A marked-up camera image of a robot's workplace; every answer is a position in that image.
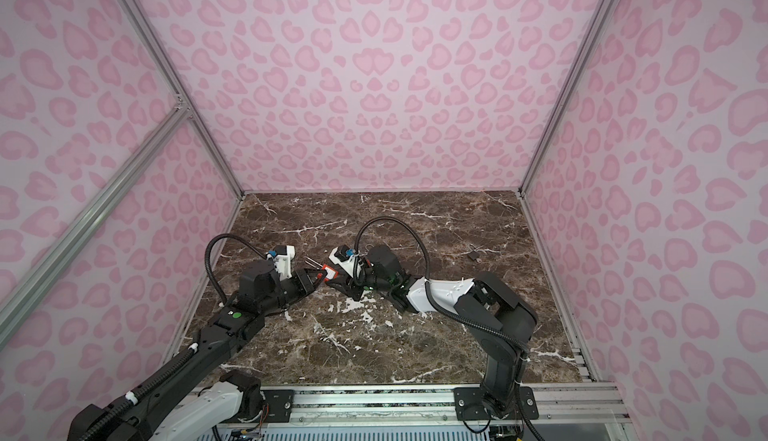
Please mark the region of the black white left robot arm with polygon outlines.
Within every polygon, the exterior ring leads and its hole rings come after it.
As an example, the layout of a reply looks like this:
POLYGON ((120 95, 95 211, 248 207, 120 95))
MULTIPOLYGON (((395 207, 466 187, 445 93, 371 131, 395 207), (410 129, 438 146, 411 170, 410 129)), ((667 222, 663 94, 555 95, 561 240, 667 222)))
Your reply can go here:
POLYGON ((324 282, 325 269, 297 269, 283 278, 274 261, 252 263, 240 289, 192 338, 191 344, 149 378, 100 408, 89 405, 73 419, 70 440, 194 440, 223 421, 254 421, 268 402, 260 380, 234 370, 201 395, 193 391, 241 352, 279 315, 324 282))

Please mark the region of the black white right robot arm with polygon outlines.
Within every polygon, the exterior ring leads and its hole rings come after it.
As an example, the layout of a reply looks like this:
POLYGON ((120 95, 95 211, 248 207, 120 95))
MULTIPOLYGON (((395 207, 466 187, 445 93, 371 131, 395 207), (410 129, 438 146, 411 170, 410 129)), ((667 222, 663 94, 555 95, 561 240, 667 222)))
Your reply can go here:
POLYGON ((374 291, 400 312, 436 312, 467 328, 487 355, 479 385, 482 406, 498 419, 518 410, 538 315, 496 275, 435 281, 407 272, 386 245, 365 256, 342 245, 331 251, 322 270, 329 286, 356 301, 374 291))

